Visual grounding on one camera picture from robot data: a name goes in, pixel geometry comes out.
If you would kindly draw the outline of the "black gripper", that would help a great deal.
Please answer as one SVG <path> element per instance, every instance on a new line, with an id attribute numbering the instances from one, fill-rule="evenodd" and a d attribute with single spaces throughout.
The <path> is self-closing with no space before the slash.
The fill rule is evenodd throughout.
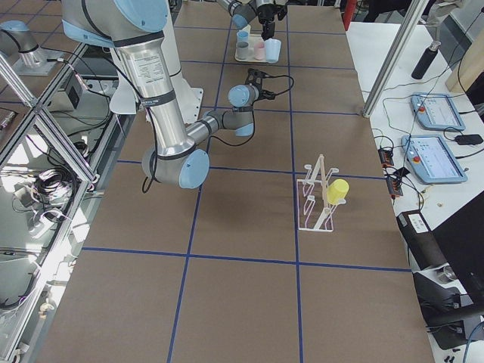
<path id="1" fill-rule="evenodd" d="M 286 4 L 279 4 L 275 0 L 257 0 L 256 15 L 262 24 L 262 39 L 267 40 L 275 34 L 275 23 L 277 17 L 282 20 L 287 14 Z"/>

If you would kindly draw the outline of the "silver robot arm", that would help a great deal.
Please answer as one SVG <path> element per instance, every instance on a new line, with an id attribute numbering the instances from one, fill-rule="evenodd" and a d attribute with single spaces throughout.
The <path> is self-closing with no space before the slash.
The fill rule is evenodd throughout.
<path id="1" fill-rule="evenodd" d="M 262 25 L 262 39 L 271 39 L 275 34 L 275 18 L 283 20 L 287 15 L 287 3 L 279 4 L 276 1 L 253 0 L 247 3 L 241 1 L 216 0 L 231 16 L 237 29 L 243 29 L 252 20 L 258 19 Z"/>
<path id="2" fill-rule="evenodd" d="M 164 29 L 171 19 L 165 1 L 64 1 L 64 33 L 77 42 L 111 48 L 120 72 L 147 112 L 154 146 L 142 160 L 143 192 L 153 182 L 198 188 L 209 172 L 209 156 L 198 146 L 223 129 L 251 139 L 255 133 L 253 103 L 259 91 L 237 85 L 229 92 L 233 108 L 211 111 L 186 126 L 162 51 Z"/>

